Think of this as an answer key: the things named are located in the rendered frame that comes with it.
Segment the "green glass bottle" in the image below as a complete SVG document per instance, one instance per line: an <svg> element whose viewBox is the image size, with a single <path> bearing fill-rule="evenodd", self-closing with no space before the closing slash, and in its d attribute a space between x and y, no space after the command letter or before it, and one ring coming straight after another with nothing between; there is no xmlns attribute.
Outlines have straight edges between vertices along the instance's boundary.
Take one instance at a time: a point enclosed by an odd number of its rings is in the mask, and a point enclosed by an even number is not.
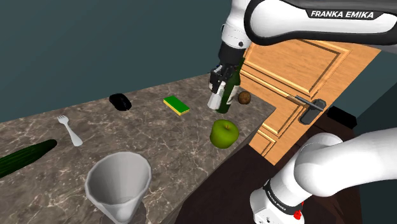
<svg viewBox="0 0 397 224"><path fill-rule="evenodd" d="M233 98L235 97L240 87L240 70L244 61L245 58L241 58L239 65L233 70L231 77L226 82L223 96L221 99L221 104L216 110L218 113L225 114L229 110Z"/></svg>

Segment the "grey conical cup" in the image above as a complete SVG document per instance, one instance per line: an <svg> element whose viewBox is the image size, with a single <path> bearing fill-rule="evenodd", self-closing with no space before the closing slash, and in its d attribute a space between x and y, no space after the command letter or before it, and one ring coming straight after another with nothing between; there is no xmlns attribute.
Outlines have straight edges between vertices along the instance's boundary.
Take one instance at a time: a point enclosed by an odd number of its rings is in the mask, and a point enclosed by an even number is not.
<svg viewBox="0 0 397 224"><path fill-rule="evenodd" d="M99 160L85 181L87 199L114 224L128 224L152 179L150 163L142 155L121 151Z"/></svg>

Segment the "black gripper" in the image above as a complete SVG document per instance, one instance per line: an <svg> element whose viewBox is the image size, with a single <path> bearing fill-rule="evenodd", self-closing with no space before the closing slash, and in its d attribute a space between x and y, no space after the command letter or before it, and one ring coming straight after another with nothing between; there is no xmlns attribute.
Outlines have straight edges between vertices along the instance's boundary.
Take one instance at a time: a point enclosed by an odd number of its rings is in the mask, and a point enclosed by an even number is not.
<svg viewBox="0 0 397 224"><path fill-rule="evenodd" d="M235 83L235 66L241 66L244 62L245 49L238 49L221 43L218 58L219 65L212 69L209 78L209 88L212 93L217 94L222 83L225 89L229 89Z"/></svg>

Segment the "dark green cucumber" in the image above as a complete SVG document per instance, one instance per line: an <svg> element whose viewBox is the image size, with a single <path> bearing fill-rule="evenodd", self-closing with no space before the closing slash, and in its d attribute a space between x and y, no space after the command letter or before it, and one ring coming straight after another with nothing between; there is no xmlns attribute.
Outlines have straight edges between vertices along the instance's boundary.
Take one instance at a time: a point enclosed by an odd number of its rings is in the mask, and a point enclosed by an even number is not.
<svg viewBox="0 0 397 224"><path fill-rule="evenodd" d="M37 161L54 147L57 141L49 139L34 144L0 158L0 178L3 178L19 169Z"/></svg>

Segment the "white plastic fork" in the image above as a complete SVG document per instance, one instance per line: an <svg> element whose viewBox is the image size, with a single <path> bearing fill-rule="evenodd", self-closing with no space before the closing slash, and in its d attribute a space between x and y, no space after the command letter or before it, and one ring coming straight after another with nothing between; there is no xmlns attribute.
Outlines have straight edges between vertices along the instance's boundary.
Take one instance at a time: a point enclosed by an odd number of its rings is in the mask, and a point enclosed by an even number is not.
<svg viewBox="0 0 397 224"><path fill-rule="evenodd" d="M73 143L74 146L81 146L83 144L83 141L81 140L81 138L76 135L76 133L70 128L68 122L69 119L67 116L65 115L60 115L57 117L57 120L59 121L59 123L63 124L65 126L65 128L67 129L69 136L71 138L71 141Z"/></svg>

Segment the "brown kiwi fruit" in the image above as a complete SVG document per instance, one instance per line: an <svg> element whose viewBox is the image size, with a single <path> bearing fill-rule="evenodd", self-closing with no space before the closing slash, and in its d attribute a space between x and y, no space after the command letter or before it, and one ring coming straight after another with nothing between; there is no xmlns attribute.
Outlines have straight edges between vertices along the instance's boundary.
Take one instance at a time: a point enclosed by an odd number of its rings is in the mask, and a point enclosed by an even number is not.
<svg viewBox="0 0 397 224"><path fill-rule="evenodd" d="M237 98L240 104L249 104L251 102L251 94L248 91L242 91Z"/></svg>

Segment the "green apple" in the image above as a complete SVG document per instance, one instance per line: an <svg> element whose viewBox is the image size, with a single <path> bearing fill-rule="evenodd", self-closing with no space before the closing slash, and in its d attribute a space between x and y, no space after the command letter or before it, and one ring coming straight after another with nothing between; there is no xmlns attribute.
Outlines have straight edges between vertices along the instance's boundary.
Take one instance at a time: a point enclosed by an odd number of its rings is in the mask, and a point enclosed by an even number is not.
<svg viewBox="0 0 397 224"><path fill-rule="evenodd" d="M216 120L211 129L211 143L221 149L229 148L239 138L239 129L229 120Z"/></svg>

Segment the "green and yellow sponge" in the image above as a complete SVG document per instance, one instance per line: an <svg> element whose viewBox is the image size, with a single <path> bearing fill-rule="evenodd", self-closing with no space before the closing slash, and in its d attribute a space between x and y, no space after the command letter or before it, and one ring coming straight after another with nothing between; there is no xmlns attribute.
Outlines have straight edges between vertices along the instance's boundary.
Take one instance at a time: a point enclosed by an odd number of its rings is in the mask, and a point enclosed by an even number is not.
<svg viewBox="0 0 397 224"><path fill-rule="evenodd" d="M171 110L173 110L177 115L181 116L189 112L190 108L181 102L177 97L174 95L168 96L163 99L165 105L167 105Z"/></svg>

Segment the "black lumpy object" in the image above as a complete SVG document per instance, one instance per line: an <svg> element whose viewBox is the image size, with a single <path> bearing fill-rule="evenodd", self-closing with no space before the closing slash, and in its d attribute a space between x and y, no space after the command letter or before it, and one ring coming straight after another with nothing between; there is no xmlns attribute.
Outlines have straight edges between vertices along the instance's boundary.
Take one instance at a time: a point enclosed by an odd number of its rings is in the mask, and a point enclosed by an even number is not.
<svg viewBox="0 0 397 224"><path fill-rule="evenodd" d="M112 94L109 101L118 111L127 111L132 107L129 99L123 94Z"/></svg>

